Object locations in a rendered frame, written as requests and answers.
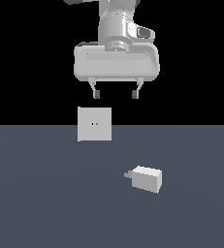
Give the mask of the white charger block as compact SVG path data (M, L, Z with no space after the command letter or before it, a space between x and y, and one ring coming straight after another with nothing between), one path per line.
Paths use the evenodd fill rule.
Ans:
M137 166L124 173L131 179L132 186L151 193L158 194L162 186L162 171L158 169Z

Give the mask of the white square wall socket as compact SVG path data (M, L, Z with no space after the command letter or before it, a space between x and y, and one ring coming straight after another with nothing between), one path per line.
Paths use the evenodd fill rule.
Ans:
M78 141L111 139L111 108L78 107Z

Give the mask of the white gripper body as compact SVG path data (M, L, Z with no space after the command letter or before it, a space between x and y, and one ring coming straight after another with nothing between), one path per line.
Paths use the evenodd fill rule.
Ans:
M153 44L134 43L128 51L105 51L104 46L76 46L74 75L79 81L153 81L159 74L159 60Z

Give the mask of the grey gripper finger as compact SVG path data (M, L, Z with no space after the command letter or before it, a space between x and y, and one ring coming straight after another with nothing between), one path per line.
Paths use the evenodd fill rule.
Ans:
M132 99L139 99L139 92L144 84L144 78L138 77L137 79L137 89L132 91Z
M93 98L94 99L100 99L100 90L97 90L95 88L96 85L96 79L94 77L88 78L88 83L90 84L92 91L93 91Z

